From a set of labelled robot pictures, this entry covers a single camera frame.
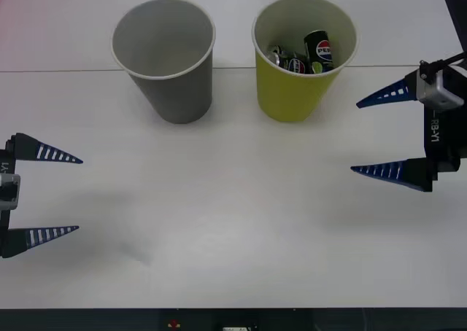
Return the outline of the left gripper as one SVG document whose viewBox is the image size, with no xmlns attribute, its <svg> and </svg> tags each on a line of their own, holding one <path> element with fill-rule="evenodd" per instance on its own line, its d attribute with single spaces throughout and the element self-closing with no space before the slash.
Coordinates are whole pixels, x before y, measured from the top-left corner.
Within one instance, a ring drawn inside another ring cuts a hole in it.
<svg viewBox="0 0 467 331">
<path fill-rule="evenodd" d="M 1 258 L 11 258 L 78 230 L 79 226 L 8 229 L 10 212 L 18 207 L 18 176 L 15 159 L 37 162 L 83 163 L 78 157 L 43 143 L 27 134 L 16 133 L 1 150 Z"/>
</svg>

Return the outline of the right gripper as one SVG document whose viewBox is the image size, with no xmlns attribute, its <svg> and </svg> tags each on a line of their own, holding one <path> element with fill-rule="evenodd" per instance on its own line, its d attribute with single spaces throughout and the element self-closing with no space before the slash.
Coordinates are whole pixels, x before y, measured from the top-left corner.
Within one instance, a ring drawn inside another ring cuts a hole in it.
<svg viewBox="0 0 467 331">
<path fill-rule="evenodd" d="M 356 103 L 359 109 L 381 104 L 416 101 L 418 70 Z M 372 179 L 402 185 L 420 192 L 433 191 L 433 172 L 456 172 L 466 159 L 466 105 L 435 111 L 424 108 L 424 149 L 427 158 L 354 165 L 350 169 Z"/>
</svg>

